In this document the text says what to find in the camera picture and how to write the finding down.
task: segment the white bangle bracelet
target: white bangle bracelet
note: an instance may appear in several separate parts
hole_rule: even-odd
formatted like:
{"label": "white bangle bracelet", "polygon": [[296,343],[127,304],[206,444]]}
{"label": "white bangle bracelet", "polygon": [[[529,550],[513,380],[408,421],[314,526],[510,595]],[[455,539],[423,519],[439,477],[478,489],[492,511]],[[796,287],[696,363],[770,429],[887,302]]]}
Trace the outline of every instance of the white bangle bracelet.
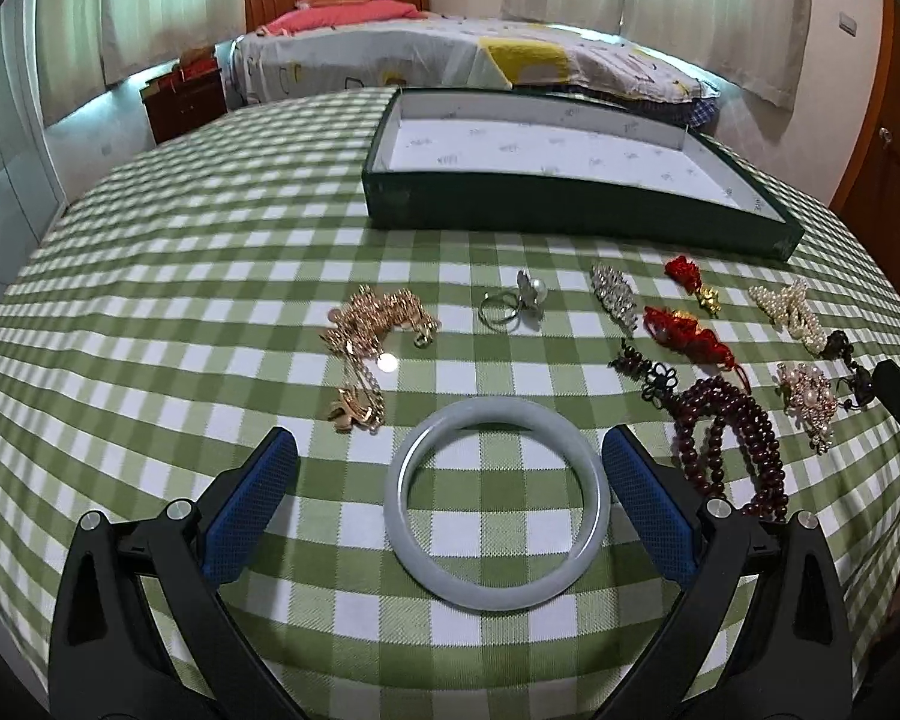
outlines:
{"label": "white bangle bracelet", "polygon": [[[427,452],[451,432],[492,422],[517,425],[538,436],[564,457],[583,491],[583,522],[566,560],[546,576],[517,587],[480,586],[444,570],[413,537],[407,512],[410,480]],[[596,451],[568,419],[516,397],[468,398],[432,413],[404,440],[386,473],[384,522],[396,557],[432,594],[471,610],[520,610],[561,594],[588,569],[610,523],[610,487]]]}

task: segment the green and white gingham cloth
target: green and white gingham cloth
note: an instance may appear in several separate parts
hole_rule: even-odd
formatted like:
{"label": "green and white gingham cloth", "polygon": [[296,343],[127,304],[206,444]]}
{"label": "green and white gingham cloth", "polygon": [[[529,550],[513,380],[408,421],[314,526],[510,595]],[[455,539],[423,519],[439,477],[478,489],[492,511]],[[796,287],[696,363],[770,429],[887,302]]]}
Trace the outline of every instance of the green and white gingham cloth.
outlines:
{"label": "green and white gingham cloth", "polygon": [[[287,495],[244,576],[221,591],[277,678],[314,717],[556,718],[595,709],[677,597],[619,505],[586,574],[519,613],[457,610],[420,589],[389,550],[383,483],[410,429],[476,394],[556,409],[596,449],[631,425],[672,463],[673,428],[637,385],[607,368],[621,336],[589,285],[595,259],[628,275],[644,304],[698,312],[663,274],[664,247],[588,238],[370,229],[362,161],[392,90],[250,108],[120,167],[34,253],[0,306],[0,615],[45,679],[59,573],[77,519],[153,517],[196,498],[274,424],[300,451]],[[806,226],[786,266],[690,252],[722,312],[707,321],[770,412],[790,509],[820,517],[845,588],[859,668],[900,562],[900,429],[879,404],[841,413],[821,457],[784,415],[778,362],[809,354],[746,295],[795,277],[824,327],[858,359],[900,363],[900,300],[835,215],[748,167]],[[492,333],[475,306],[528,268],[550,287],[536,332]],[[395,373],[379,373],[388,423],[338,435],[324,420],[341,381],[319,332],[362,284],[409,287],[442,322],[427,349],[394,331]],[[706,372],[657,346],[686,386]],[[841,362],[821,362],[831,376]],[[752,495],[727,445],[732,500]],[[418,474],[421,543],[449,569],[520,584],[562,559],[581,517],[573,474],[516,430],[464,434]],[[742,583],[697,690],[712,685],[751,595]],[[154,594],[184,680],[196,669]]]}

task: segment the gold chain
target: gold chain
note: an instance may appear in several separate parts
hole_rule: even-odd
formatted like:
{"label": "gold chain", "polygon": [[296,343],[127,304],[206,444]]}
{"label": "gold chain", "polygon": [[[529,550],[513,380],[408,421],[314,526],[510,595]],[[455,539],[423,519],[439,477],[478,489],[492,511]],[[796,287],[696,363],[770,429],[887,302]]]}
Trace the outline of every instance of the gold chain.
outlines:
{"label": "gold chain", "polygon": [[331,353],[343,358],[340,400],[331,406],[328,419],[341,432],[349,432],[354,422],[375,432],[384,423],[386,406],[380,384],[364,360],[380,358],[383,340],[394,327],[415,330],[413,343],[423,348],[434,339],[440,323],[424,311],[420,298],[410,290],[380,298],[367,286],[362,286],[342,308],[333,309],[327,319],[333,327],[322,338]]}

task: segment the red cord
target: red cord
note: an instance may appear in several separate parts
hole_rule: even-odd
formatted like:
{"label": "red cord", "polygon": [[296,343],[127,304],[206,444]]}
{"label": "red cord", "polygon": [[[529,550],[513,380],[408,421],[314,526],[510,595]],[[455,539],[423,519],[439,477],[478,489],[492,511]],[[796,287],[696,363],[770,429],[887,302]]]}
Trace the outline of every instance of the red cord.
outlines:
{"label": "red cord", "polygon": [[703,286],[700,269],[683,254],[663,266],[663,271],[692,295],[696,295]]}
{"label": "red cord", "polygon": [[682,352],[697,365],[720,365],[725,370],[735,370],[746,394],[751,393],[746,372],[737,364],[730,347],[722,343],[712,330],[701,329],[693,317],[679,317],[669,311],[647,306],[643,323],[660,346]]}

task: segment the green box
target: green box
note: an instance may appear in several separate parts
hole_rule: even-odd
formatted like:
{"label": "green box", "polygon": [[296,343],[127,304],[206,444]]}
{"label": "green box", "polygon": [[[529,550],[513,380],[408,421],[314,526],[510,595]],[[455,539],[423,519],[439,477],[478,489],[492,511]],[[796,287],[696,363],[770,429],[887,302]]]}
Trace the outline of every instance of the green box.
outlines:
{"label": "green box", "polygon": [[588,235],[783,262],[803,236],[790,211],[706,139],[553,95],[403,90],[362,179],[379,229]]}

